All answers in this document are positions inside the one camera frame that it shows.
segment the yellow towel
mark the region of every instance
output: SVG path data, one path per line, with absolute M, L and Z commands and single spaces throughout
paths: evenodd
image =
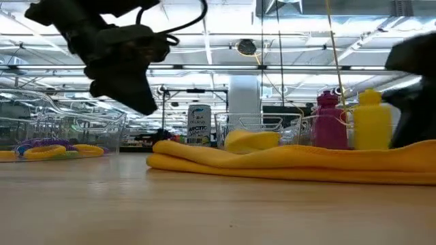
M 436 140 L 394 150 L 329 150 L 279 146 L 250 154 L 162 141 L 147 159 L 172 171 L 282 180 L 377 184 L 435 184 Z
M 228 133 L 224 147 L 227 151 L 246 154 L 279 146 L 280 134 L 276 132 L 248 132 L 235 130 Z

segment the arctic ice can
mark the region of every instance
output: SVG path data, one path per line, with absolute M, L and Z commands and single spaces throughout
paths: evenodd
M 191 146 L 211 146 L 211 118 L 209 105 L 190 105 L 188 109 L 187 143 Z

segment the ceiling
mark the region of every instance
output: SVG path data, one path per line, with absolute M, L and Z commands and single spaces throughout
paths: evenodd
M 160 86 L 183 89 L 227 88 L 232 76 L 240 74 L 252 75 L 253 79 L 262 83 L 263 104 L 279 103 L 281 96 L 271 85 L 274 84 L 281 90 L 279 70 L 277 67 L 267 69 L 261 76 L 262 71 L 256 68 L 259 64 L 274 67 L 283 62 L 287 66 L 283 76 L 283 92 L 287 99 L 296 103 L 315 101 L 320 91 L 336 87 L 338 77 L 335 69 L 332 69 L 334 67 L 324 69 L 324 66 L 335 65 L 324 2 L 279 1 L 277 11 L 275 8 L 266 11 L 268 4 L 272 4 L 270 0 L 263 3 L 262 0 L 209 0 L 209 12 L 205 21 L 174 33 L 181 40 L 180 44 L 172 49 L 163 63 L 156 64 L 156 69 L 149 71 L 149 83 L 160 108 L 161 96 L 156 93 Z M 401 72 L 380 69 L 383 69 L 393 45 L 435 30 L 436 18 L 429 16 L 429 10 L 436 8 L 436 2 L 413 1 L 412 6 L 398 7 L 395 5 L 397 1 L 330 1 L 339 65 L 358 69 L 341 73 L 349 101 L 353 101 L 359 91 L 368 87 L 386 90 L 404 86 L 402 84 L 416 79 L 415 76 Z M 31 1 L 0 0 L 0 66 L 41 66 L 26 74 L 0 71 L 0 85 L 8 88 L 18 86 L 28 89 L 87 90 L 91 81 L 83 75 L 80 67 L 70 66 L 82 65 L 82 61 L 68 52 L 67 44 L 58 31 L 24 17 L 29 2 Z M 200 12 L 198 0 L 163 0 L 145 12 L 142 24 L 150 26 L 154 31 L 163 31 L 189 22 Z M 104 19 L 119 26 L 132 25 L 136 13 L 137 10 L 134 10 L 120 18 L 105 15 Z M 235 50 L 235 45 L 241 39 L 254 41 L 258 48 L 258 60 L 253 56 L 242 56 Z M 48 65 L 63 67 L 53 69 Z M 202 65 L 202 68 L 162 69 L 164 65 Z M 230 68 L 217 70 L 214 65 Z M 234 69 L 238 65 L 250 69 Z M 69 108 L 94 114 L 128 113 L 132 125 L 156 125 L 161 118 L 161 110 L 143 118 L 109 98 L 93 101 L 94 98 L 87 93 L 57 93 L 52 98 L 65 110 Z M 86 100 L 94 105 L 92 110 L 87 108 L 89 103 L 83 102 Z M 214 112 L 225 110 L 225 103 L 213 94 L 179 93 L 172 100 L 179 102 L 178 107 L 167 105 L 166 109 L 174 121 L 184 120 L 182 112 L 186 111 L 192 100 L 211 105 Z

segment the wooden table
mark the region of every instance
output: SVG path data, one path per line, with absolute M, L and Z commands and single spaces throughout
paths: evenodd
M 0 164 L 1 244 L 436 244 L 436 188 L 147 169 L 145 154 Z

